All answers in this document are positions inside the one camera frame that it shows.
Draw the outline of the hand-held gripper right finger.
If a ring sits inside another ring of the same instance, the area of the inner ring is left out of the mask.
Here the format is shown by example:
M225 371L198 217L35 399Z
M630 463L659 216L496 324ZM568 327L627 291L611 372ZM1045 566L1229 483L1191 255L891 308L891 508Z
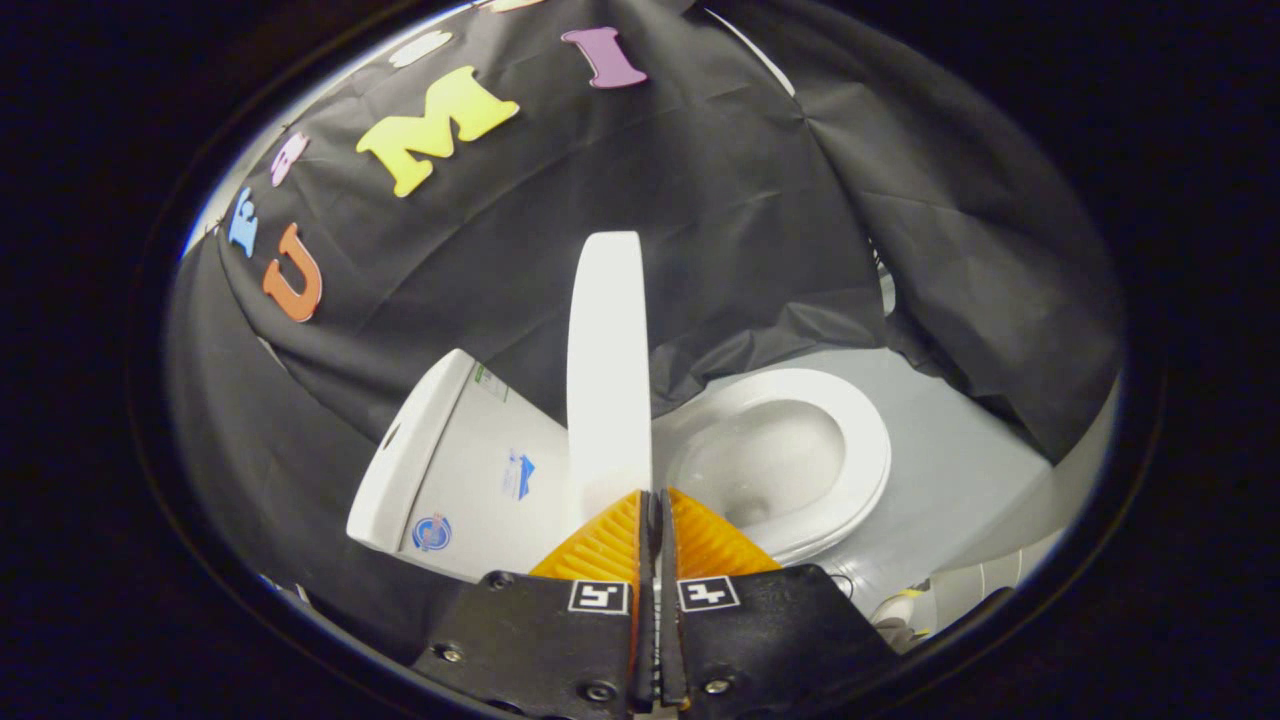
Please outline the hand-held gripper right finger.
M776 565L675 488L660 519L660 703L681 719L814 717L899 661L823 568Z

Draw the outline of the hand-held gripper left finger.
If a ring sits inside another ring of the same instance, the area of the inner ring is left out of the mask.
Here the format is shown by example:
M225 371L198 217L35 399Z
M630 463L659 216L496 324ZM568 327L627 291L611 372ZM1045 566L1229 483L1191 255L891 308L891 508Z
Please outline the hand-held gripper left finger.
M461 587L412 669L508 714L631 719L653 708L652 501L623 497L573 538L617 551L621 574L568 577L495 570Z

